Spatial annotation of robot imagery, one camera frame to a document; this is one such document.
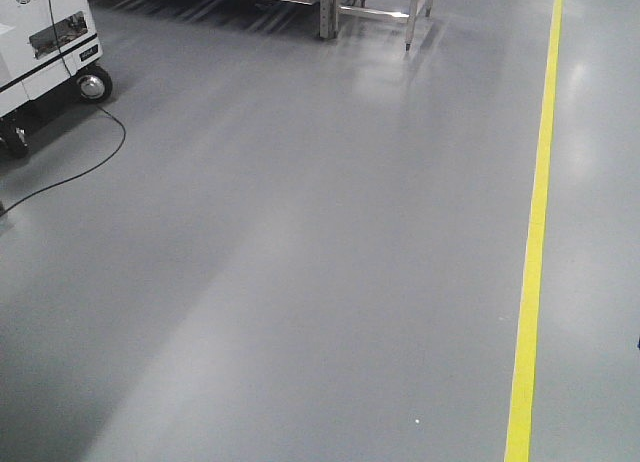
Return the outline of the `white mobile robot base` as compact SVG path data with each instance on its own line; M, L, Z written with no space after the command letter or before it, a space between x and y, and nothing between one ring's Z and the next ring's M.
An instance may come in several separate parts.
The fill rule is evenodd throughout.
M93 104L107 100L111 76L88 0L1 0L1 145L15 158L29 153L18 111L70 83Z

